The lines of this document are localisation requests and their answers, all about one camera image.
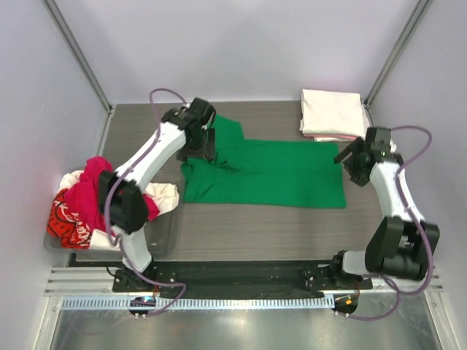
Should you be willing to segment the green t shirt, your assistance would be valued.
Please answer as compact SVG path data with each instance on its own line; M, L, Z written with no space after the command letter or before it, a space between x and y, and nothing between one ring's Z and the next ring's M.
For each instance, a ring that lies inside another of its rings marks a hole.
M337 144L247 139L239 122L222 116L214 130L214 160L180 167L184 202L346 208Z

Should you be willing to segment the clear plastic bin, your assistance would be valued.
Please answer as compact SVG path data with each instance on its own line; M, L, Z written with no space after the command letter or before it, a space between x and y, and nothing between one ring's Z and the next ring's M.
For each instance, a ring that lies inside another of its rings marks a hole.
M156 183L171 183L177 186L180 194L179 204L169 213L160 215L157 219L149 222L145 228L145 238L149 252L154 257L167 257L176 246L177 236L180 232L181 214L182 214L182 195L184 191L184 180L181 173L162 171L157 173L153 181ZM49 252L63 252L67 254L74 253L78 260L83 261L116 261L121 260L122 254L119 249L101 250L101 249L68 249L61 246L59 238L52 237L45 233L45 249Z

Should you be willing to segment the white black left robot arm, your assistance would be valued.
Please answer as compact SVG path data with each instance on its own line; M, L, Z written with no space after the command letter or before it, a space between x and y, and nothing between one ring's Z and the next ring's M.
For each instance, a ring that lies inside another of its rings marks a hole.
M194 98L172 108L161 118L154 134L123 165L99 175L99 209L109 244L123 254L130 282L141 291L156 285L153 257L144 234L149 209L144 193L153 177L173 155L180 158L215 158L216 110Z

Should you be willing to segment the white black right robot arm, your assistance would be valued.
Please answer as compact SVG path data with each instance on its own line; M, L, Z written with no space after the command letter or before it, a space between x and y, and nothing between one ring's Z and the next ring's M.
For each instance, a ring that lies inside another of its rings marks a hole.
M406 168L423 152L404 160L391 148L392 129L370 127L335 158L360 187L376 190L382 221L363 251L340 251L329 266L329 279L337 288L366 277L383 278L396 292L423 292L433 276L433 254L440 237L438 225L429 223L417 208Z

